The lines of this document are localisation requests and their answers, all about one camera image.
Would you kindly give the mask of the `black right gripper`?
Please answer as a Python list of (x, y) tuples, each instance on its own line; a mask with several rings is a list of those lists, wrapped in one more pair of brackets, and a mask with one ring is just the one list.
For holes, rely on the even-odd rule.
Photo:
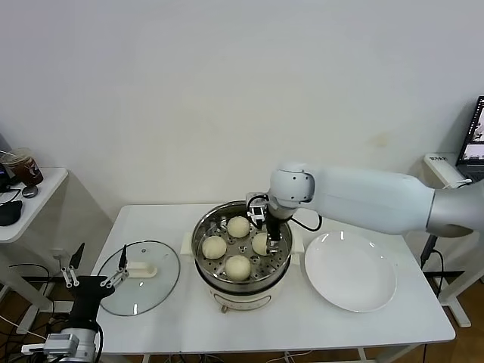
[(281, 227), (292, 217), (292, 210), (285, 208), (276, 209), (273, 206), (267, 206), (265, 214), (266, 231), (268, 238), (266, 240), (266, 253), (281, 252)]

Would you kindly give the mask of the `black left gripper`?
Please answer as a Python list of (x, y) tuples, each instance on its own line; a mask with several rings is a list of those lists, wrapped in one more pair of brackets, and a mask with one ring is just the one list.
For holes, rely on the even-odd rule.
[(118, 286), (129, 276), (127, 270), (127, 246), (124, 245), (118, 266), (109, 277), (77, 277), (78, 269), (85, 244), (82, 243), (72, 255), (68, 265), (62, 266), (60, 271), (67, 289), (71, 288), (73, 307), (71, 319), (74, 321), (95, 321), (101, 301), (113, 294), (113, 287)]

